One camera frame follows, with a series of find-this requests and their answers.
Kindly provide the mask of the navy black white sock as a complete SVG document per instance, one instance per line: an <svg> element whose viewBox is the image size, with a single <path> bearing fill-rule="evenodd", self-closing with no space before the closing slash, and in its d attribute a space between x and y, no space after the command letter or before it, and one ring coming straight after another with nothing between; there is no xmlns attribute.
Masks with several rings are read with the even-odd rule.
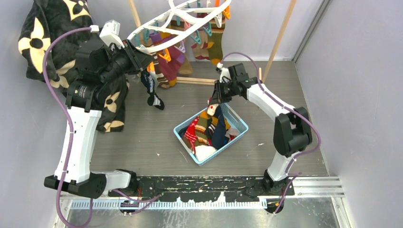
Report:
<svg viewBox="0 0 403 228"><path fill-rule="evenodd" d="M156 93L156 84L151 74L145 69L141 72L140 79L149 95L149 97L147 98L147 104L149 106L154 106L159 110L164 110L164 102Z"/></svg>

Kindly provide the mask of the orange clothespin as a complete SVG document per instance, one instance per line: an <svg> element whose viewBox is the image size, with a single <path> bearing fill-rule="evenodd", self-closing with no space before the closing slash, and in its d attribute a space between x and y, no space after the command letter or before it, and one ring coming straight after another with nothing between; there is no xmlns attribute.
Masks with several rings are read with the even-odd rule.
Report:
<svg viewBox="0 0 403 228"><path fill-rule="evenodd" d="M159 56L160 58L164 59L166 62L170 62L170 61L172 60L172 59L171 59L170 52L169 52L169 50L168 50L167 48L161 50L161 51L158 53L158 56Z"/></svg>

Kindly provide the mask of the navy sock with white script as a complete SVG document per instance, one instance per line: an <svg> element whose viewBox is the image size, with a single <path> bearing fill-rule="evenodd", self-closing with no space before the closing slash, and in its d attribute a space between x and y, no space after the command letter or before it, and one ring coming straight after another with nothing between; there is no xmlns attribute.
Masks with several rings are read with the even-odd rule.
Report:
<svg viewBox="0 0 403 228"><path fill-rule="evenodd" d="M208 121L206 134L210 140L210 146L219 150L229 142L229 137L226 136L228 131L227 122L223 115L221 106L218 106L214 115Z"/></svg>

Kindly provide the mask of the brown white orange sock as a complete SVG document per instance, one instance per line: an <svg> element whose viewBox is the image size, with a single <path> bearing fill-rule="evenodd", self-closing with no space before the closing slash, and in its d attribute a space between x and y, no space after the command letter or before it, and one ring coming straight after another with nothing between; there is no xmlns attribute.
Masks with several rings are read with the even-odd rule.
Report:
<svg viewBox="0 0 403 228"><path fill-rule="evenodd" d="M210 145L209 138L206 134L209 120L210 116L207 114L207 111L202 111L197 116L197 123L195 124L195 146Z"/></svg>

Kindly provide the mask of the white clip hanger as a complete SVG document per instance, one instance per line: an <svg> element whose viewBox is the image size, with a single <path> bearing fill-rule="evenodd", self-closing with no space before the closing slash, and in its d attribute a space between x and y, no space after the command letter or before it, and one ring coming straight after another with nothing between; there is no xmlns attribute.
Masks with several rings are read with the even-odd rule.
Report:
<svg viewBox="0 0 403 228"><path fill-rule="evenodd" d="M215 28L222 28L224 21L231 18L230 0L207 0L205 4L200 0L188 0L181 4L175 4L173 0L167 2L169 9L166 12L138 25L128 36L129 40L135 41L138 48L146 53L164 51L182 43L186 38L201 44L201 31L211 37ZM156 33L164 33L172 38L150 47L141 45L140 34L146 42L151 34Z"/></svg>

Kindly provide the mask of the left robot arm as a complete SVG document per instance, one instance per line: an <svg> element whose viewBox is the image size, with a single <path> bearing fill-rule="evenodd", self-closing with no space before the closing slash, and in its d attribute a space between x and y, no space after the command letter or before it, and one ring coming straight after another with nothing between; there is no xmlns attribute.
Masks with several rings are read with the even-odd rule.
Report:
<svg viewBox="0 0 403 228"><path fill-rule="evenodd" d="M44 186L77 196L97 199L106 191L121 190L127 196L138 192L134 171L92 172L97 124L108 99L108 85L121 76L140 73L152 62L151 55L138 50L129 40L105 44L91 39L76 52L79 76L67 89L63 105L69 115L60 162Z"/></svg>

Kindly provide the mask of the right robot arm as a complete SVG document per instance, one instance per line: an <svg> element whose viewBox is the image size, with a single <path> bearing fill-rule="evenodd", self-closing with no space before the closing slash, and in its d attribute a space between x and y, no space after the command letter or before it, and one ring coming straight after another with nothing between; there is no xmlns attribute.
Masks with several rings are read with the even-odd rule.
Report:
<svg viewBox="0 0 403 228"><path fill-rule="evenodd" d="M234 96L241 96L255 104L274 123L273 144L276 153L271 165L264 171L262 190L276 195L288 183L289 170L308 145L313 141L308 112L295 108L274 95L259 77L249 77L243 64L224 67L218 63L220 77L214 82L210 104L228 103Z"/></svg>

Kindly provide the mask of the light blue plastic basket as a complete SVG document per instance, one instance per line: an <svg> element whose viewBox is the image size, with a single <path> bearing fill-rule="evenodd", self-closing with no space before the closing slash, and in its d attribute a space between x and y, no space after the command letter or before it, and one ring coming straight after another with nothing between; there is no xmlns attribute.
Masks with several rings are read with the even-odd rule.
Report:
<svg viewBox="0 0 403 228"><path fill-rule="evenodd" d="M218 112L209 105L188 120L174 127L174 134L196 164L204 165L239 140L248 125L228 104L220 104Z"/></svg>

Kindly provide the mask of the maroon purple striped sock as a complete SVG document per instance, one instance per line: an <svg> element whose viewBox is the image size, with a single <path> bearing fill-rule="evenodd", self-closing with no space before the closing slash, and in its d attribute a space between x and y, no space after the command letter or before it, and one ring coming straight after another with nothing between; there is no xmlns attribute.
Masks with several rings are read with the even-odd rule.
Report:
<svg viewBox="0 0 403 228"><path fill-rule="evenodd" d="M169 35L168 33L153 33L150 35L150 39L154 46L162 44L166 41L170 41L174 38L175 35ZM159 68L159 73L157 74L158 82L160 86L163 88L169 88L175 86L177 83L177 74L179 73L179 69L183 65L185 61L184 53L181 52L176 47L180 47L180 44L177 43L167 48L170 56L170 61L166 60L162 56L165 55L165 51L162 50L157 53L158 64L154 65L155 69Z"/></svg>

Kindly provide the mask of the green orange striped sock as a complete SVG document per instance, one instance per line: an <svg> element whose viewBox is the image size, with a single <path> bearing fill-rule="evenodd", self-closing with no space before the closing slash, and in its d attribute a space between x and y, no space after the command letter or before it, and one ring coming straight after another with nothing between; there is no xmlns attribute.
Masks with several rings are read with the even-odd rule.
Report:
<svg viewBox="0 0 403 228"><path fill-rule="evenodd" d="M216 66L223 58L222 36L225 30L225 17L222 18L221 27L218 27L215 20L211 20L212 35L208 36L207 51L209 60Z"/></svg>

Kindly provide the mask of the red white patterned sock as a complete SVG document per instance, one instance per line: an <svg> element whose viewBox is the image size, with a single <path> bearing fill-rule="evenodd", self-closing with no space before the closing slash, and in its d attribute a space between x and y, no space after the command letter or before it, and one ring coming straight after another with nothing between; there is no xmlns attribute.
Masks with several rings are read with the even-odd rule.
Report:
<svg viewBox="0 0 403 228"><path fill-rule="evenodd" d="M187 127L184 136L182 137L182 140L184 141L185 145L191 149L191 151L194 153L195 152L195 147L198 144L198 138L196 136L195 132L195 126L199 121L199 117L196 117L190 125Z"/></svg>

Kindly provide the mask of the white sock in basket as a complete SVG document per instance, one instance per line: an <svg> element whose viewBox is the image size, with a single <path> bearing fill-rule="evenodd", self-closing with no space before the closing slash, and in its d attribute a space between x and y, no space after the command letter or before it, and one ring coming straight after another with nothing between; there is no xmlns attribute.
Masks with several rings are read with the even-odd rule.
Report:
<svg viewBox="0 0 403 228"><path fill-rule="evenodd" d="M199 145L195 147L194 153L196 159L201 162L213 155L216 151L217 149L215 149L213 146Z"/></svg>

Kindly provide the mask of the black floral blanket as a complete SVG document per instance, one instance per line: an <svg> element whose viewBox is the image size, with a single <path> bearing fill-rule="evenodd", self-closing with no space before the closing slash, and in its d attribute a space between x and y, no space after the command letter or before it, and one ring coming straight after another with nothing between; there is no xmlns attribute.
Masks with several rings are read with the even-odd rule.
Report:
<svg viewBox="0 0 403 228"><path fill-rule="evenodd" d="M44 82L42 62L46 50L62 34L93 24L86 0L35 0L24 21L18 40L20 54L27 60L26 77ZM99 36L78 32L58 42L47 60L51 86L67 95L68 87L80 74L75 69L79 45ZM107 83L106 100L96 129L102 133L121 132L125 125L125 99L129 82L125 75Z"/></svg>

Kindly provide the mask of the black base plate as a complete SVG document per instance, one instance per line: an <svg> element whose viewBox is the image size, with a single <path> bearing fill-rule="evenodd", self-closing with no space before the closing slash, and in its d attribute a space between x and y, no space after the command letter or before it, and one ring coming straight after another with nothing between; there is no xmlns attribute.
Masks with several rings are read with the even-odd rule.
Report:
<svg viewBox="0 0 403 228"><path fill-rule="evenodd" d="M255 202L260 198L295 194L288 182L268 188L260 176L139 176L134 188L120 189L141 200L159 196L160 202Z"/></svg>

